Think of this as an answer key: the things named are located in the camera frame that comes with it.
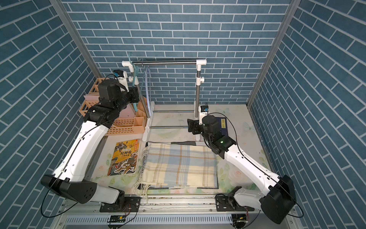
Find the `teal plastic hanger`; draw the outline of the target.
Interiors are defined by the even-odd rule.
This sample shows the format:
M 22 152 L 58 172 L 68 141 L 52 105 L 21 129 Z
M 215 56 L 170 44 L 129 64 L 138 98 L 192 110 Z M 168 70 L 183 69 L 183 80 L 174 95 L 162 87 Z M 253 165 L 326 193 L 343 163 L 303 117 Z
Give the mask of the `teal plastic hanger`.
M 129 52 L 128 53 L 128 60 L 129 60 L 129 63 L 131 64 L 132 69 L 133 69 L 133 71 L 131 70 L 131 74 L 132 74 L 132 85 L 133 85 L 133 87 L 136 87 L 136 89 L 138 91 L 138 95 L 140 96 L 141 95 L 141 92 L 140 92 L 140 89 L 139 89 L 139 82 L 138 82 L 138 79 L 137 79 L 137 76 L 138 76 L 138 73 L 139 73 L 139 67 L 136 66 L 132 62 L 131 56 L 132 56 L 132 53 Z

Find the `light blue plastic hanger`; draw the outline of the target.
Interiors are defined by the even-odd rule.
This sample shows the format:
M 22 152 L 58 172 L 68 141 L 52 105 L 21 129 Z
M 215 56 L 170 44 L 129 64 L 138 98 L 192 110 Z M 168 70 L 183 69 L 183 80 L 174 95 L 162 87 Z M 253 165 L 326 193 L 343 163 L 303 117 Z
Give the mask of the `light blue plastic hanger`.
M 150 73 L 150 68 L 149 66 L 146 66 L 144 68 L 144 82 L 145 82 L 145 93 L 146 93 L 146 99 L 147 99 L 147 107 L 148 107 L 148 112 L 149 112 L 149 116 L 152 115 L 152 109 L 151 109 L 151 97 L 150 97 L 150 89 L 149 89 L 149 76 L 151 75 Z

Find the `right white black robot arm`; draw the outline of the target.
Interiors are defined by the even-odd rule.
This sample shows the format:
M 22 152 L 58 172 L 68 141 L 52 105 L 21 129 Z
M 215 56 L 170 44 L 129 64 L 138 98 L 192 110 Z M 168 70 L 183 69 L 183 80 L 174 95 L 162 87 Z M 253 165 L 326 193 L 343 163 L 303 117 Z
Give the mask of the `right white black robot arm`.
M 252 159 L 235 140 L 222 134 L 221 124 L 215 116 L 206 115 L 202 121 L 188 119 L 187 124 L 188 132 L 202 135 L 215 154 L 235 165 L 260 189 L 260 197 L 251 207 L 261 209 L 272 222 L 282 223 L 296 204 L 293 180 L 271 172 Z

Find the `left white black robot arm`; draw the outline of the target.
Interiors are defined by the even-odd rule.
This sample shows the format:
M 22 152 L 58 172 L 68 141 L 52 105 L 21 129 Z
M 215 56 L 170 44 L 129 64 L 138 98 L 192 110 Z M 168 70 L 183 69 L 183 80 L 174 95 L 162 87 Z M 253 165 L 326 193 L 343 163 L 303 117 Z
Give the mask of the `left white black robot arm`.
M 79 134 L 64 160 L 41 184 L 55 194 L 80 204 L 101 202 L 119 204 L 124 192 L 99 186 L 85 179 L 87 168 L 102 138 L 128 104 L 139 102 L 136 87 L 124 77 L 107 78 L 98 85 L 99 101 L 88 109 Z

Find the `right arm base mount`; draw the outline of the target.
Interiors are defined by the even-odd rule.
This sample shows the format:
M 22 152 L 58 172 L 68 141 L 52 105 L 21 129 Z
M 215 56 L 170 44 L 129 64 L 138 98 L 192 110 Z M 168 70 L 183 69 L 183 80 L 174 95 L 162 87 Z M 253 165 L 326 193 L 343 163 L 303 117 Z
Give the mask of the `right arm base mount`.
M 240 206 L 234 199 L 234 194 L 242 188 L 241 186 L 236 186 L 228 194 L 216 194 L 215 203 L 216 210 L 218 212 L 224 211 L 254 211 L 254 208 L 249 206 Z

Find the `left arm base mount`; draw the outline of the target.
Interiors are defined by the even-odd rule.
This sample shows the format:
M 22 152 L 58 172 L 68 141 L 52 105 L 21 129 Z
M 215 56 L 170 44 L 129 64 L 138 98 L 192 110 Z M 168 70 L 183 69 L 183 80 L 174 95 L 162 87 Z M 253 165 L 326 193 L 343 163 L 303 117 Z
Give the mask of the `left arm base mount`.
M 115 212 L 138 212 L 141 203 L 140 196 L 125 195 L 125 192 L 120 190 L 120 194 L 113 204 L 102 203 L 100 212 L 115 213 Z

